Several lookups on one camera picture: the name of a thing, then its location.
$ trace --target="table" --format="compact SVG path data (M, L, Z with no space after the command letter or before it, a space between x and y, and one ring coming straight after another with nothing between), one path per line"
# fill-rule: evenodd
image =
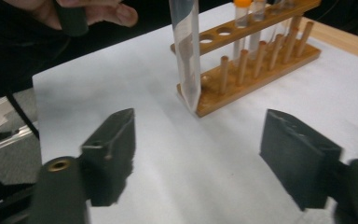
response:
M200 30L233 12L202 13ZM43 162L77 157L110 114L133 107L134 173L117 205L90 209L92 223L304 223L258 155L264 117L292 114L344 147L343 161L358 156L358 56L311 38L318 60L199 119L176 92L171 43L167 26L35 76ZM202 56L201 70L231 48Z

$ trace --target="test tube rack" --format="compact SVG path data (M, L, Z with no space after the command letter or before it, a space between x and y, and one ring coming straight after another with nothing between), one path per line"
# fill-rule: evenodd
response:
M304 12L319 6L320 2L321 0L296 0L293 7L266 7L265 19L253 21L250 13L245 28L237 28L235 21L229 21L200 33L200 55L203 55L291 19L287 36L276 35L274 41L269 44L260 41L253 60L248 59L248 51L244 49L241 51L239 63L223 56L219 66L201 74L197 115L203 117L212 113L317 59L321 51L307 44L313 22L307 23L299 39L296 37ZM171 45L171 50L174 52L174 44ZM180 84L177 85L177 90L181 92Z

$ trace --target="black sleeve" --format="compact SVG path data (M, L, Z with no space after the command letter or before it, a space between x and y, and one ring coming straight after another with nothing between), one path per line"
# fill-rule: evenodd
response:
M69 37L63 32L0 0L0 94L28 81L39 67L57 57L68 42Z

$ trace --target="test tube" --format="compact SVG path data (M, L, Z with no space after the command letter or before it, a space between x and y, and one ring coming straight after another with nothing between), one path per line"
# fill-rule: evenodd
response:
M199 1L170 0L181 93L191 111L200 99Z
M235 26L237 28L245 28L248 25L249 6L251 0L234 0L235 6ZM245 47L245 37L234 42L234 65L238 66L241 50Z
M254 12L253 20L262 21L264 20L264 13L266 11L266 0L254 0ZM250 58L254 59L257 52L258 44L260 42L261 31L258 31L251 35L249 43Z

